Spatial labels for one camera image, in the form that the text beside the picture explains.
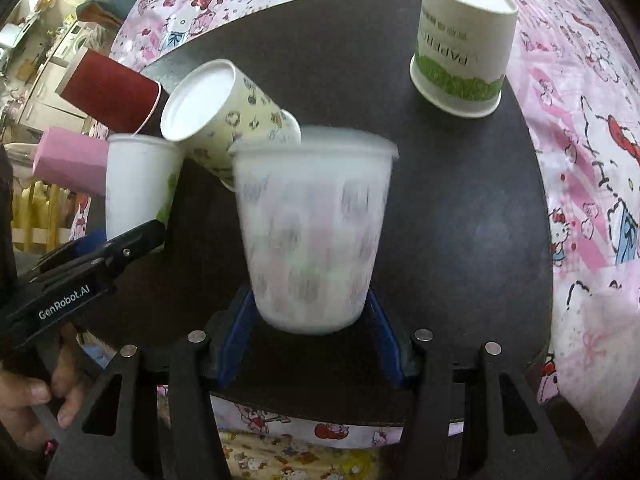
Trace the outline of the person left hand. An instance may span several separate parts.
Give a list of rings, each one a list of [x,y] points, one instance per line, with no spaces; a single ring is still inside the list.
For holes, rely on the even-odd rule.
[[[52,398],[63,399],[56,416],[61,429],[68,428],[81,409],[86,385],[77,366],[80,347],[76,335],[73,325],[62,328],[63,344],[50,384],[1,370],[1,422],[23,450],[42,451],[51,439],[50,432],[32,411],[33,406],[46,405]]]

